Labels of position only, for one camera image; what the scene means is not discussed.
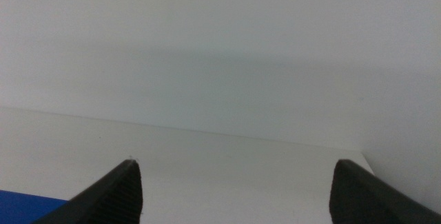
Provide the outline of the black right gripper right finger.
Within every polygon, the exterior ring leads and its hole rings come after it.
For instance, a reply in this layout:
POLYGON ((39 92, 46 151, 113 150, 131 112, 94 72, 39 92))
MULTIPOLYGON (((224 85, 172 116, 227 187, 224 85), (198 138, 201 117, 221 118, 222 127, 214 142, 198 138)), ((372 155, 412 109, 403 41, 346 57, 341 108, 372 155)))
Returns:
POLYGON ((331 184, 333 223, 440 224, 440 215, 349 159, 340 159, 331 184))

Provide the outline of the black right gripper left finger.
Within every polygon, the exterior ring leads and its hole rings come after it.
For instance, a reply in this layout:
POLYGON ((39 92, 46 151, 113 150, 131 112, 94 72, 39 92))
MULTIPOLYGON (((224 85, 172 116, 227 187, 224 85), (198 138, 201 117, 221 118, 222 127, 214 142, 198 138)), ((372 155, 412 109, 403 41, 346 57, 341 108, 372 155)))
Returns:
POLYGON ((139 164, 124 160, 96 183, 34 224, 139 224, 143 190, 139 164))

